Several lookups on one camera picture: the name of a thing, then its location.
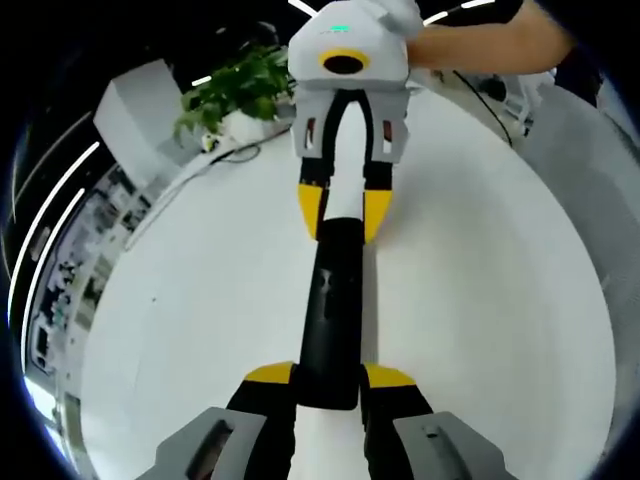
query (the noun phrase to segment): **white pot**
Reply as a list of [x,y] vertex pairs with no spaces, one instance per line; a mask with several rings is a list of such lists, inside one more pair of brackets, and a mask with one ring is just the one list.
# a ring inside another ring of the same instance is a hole
[[238,145],[258,142],[276,131],[277,122],[252,118],[240,110],[230,113],[222,121],[223,135]]

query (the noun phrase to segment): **potted plant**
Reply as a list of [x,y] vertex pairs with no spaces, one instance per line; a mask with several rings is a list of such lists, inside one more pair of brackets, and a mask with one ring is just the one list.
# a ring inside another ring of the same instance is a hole
[[184,113],[175,122],[174,137],[179,140],[183,128],[191,133],[198,128],[213,136],[226,133],[241,137],[228,131],[234,125],[222,128],[223,124],[237,125],[239,116],[245,123],[247,117],[258,125],[273,122],[278,104],[292,96],[290,81],[286,55],[280,47],[251,45],[239,60],[215,70],[211,80],[182,96]]

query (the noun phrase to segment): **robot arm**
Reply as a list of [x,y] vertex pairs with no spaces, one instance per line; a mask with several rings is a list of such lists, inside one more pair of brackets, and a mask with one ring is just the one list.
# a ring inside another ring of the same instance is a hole
[[[286,480],[294,453],[295,365],[251,372],[227,409],[210,408],[158,446],[138,480]],[[515,480],[502,452],[448,412],[432,413],[413,379],[363,365],[364,454],[372,480]]]
[[408,138],[404,36],[421,28],[415,9],[409,1],[332,2],[291,39],[289,71],[298,82],[293,138],[302,158],[298,196],[313,238],[328,201],[338,125],[350,102],[360,104],[367,124],[365,242],[384,219],[391,203],[392,166]]

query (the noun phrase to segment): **cable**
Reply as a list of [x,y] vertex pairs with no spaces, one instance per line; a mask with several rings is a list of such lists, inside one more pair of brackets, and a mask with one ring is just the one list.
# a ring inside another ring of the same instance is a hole
[[[228,152],[225,152],[225,153],[222,153],[222,154],[218,155],[213,160],[211,160],[209,163],[207,163],[203,168],[201,168],[200,170],[194,172],[192,175],[190,175],[187,178],[185,178],[182,182],[180,182],[174,188],[172,188],[171,190],[168,190],[166,192],[163,192],[162,195],[160,196],[160,198],[157,200],[157,203],[151,206],[151,211],[149,212],[149,215],[153,215],[153,217],[149,218],[148,220],[147,219],[143,220],[143,224],[141,224],[138,227],[138,229],[136,229],[133,232],[133,234],[131,235],[129,240],[127,242],[125,242],[124,251],[128,252],[129,250],[131,250],[131,248],[133,248],[133,246],[138,242],[140,237],[142,235],[144,235],[144,233],[149,229],[149,227],[151,225],[154,224],[154,222],[157,220],[157,218],[160,216],[160,214],[162,212],[164,212],[164,210],[169,206],[171,201],[178,196],[178,193],[180,193],[180,191],[184,188],[184,186],[187,183],[189,183],[191,180],[193,180],[194,178],[199,177],[200,175],[203,175],[204,173],[208,172],[211,169],[211,167],[213,167],[216,163],[220,163],[220,162],[225,162],[225,163],[247,163],[247,162],[250,162],[251,160],[255,159],[260,154],[260,152],[262,151],[262,148],[260,148],[260,145],[262,145],[265,142],[273,140],[273,139],[275,139],[275,138],[287,133],[290,128],[291,128],[291,126],[289,125],[286,128],[274,133],[273,135],[270,135],[270,136],[268,136],[266,138],[263,138],[262,140],[258,140],[256,142],[249,143],[249,144],[244,145],[242,147],[235,148],[233,150],[229,150]],[[245,159],[241,159],[241,160],[228,160],[228,158],[231,157],[232,155],[244,152],[244,151],[249,150],[251,148],[255,148],[256,152],[255,152],[254,155],[251,155],[249,158],[245,158]]]
[[500,124],[500,127],[502,128],[502,130],[504,131],[505,136],[507,137],[507,142],[509,142],[509,146],[511,148],[513,148],[513,141],[511,140],[511,135],[509,135],[509,132],[507,131],[507,127],[504,126],[504,123],[502,123],[502,120],[500,120],[500,118],[498,117],[498,114],[496,112],[493,111],[493,109],[489,106],[489,104],[485,101],[484,98],[482,98],[482,95],[480,95],[480,93],[478,93],[478,91],[475,89],[475,87],[473,85],[471,85],[471,83],[469,83],[469,80],[467,80],[466,78],[464,78],[460,72],[458,72],[457,70],[453,71],[454,75],[456,77],[458,77],[460,80],[462,80],[462,82],[469,87],[469,89],[474,93],[474,95],[476,97],[478,97],[478,100],[480,100],[482,102],[482,104],[487,107],[487,110],[489,110],[489,113],[491,113],[491,115],[493,115],[493,118],[496,119],[496,121]]
[[223,161],[226,163],[247,163],[253,160],[254,158],[256,158],[258,155],[260,155],[260,152],[262,151],[262,148],[259,145],[248,147],[246,151],[249,151],[249,148],[254,148],[255,150],[247,158],[225,159]]

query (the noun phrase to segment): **green leaves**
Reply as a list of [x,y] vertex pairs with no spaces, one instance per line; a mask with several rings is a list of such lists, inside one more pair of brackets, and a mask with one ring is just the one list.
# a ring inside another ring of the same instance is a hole
[[174,125],[179,140],[182,128],[193,132],[196,125],[217,133],[220,122],[240,109],[261,120],[276,116],[276,98],[291,94],[286,53],[279,47],[253,46],[242,51],[244,56],[217,69],[211,80],[182,96],[183,113]]

